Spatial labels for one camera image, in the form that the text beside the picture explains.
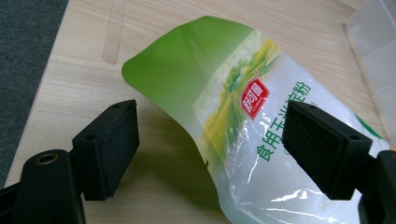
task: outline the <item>light wood surface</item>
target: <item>light wood surface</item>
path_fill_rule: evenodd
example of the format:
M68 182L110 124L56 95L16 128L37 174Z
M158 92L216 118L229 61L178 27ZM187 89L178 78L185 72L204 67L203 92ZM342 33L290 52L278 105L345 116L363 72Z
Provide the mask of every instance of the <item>light wood surface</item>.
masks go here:
M272 38L337 98L383 134L344 23L365 0L70 0L7 185L38 152L72 138L109 105L136 99L141 146L114 198L84 202L88 223L228 223L191 138L128 86L125 61L204 15L240 21Z

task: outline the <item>food package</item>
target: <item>food package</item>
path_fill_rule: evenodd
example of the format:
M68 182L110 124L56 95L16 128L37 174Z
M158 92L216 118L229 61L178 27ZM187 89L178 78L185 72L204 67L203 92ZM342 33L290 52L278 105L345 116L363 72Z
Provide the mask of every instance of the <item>food package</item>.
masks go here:
M329 200L283 147L288 101L370 137L374 156L389 145L267 36L202 17L153 42L122 74L191 135L232 223L359 223L359 192Z

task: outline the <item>corn starch package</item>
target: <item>corn starch package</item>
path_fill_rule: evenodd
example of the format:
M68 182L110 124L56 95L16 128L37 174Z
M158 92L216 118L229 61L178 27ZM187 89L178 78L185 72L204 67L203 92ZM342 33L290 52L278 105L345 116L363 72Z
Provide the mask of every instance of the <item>corn starch package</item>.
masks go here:
M331 201L281 143L288 101L318 106L389 145L260 32L202 17L177 27L122 67L127 83L187 130L232 223L359 223Z

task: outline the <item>screw hole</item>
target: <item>screw hole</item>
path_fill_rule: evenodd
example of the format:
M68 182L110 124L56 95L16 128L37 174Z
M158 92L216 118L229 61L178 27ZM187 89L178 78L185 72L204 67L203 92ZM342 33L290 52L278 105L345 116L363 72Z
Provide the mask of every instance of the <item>screw hole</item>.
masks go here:
M356 135L350 135L349 138L352 140L359 140L359 137Z
M50 164L50 163L58 160L58 158L59 158L59 155L55 154L55 153L44 154L44 155L40 156L39 158L37 158L37 160L35 161L35 164L47 165L47 164Z
M95 139L95 137L96 136L94 134L90 134L90 135L85 137L85 140L91 141L91 140Z

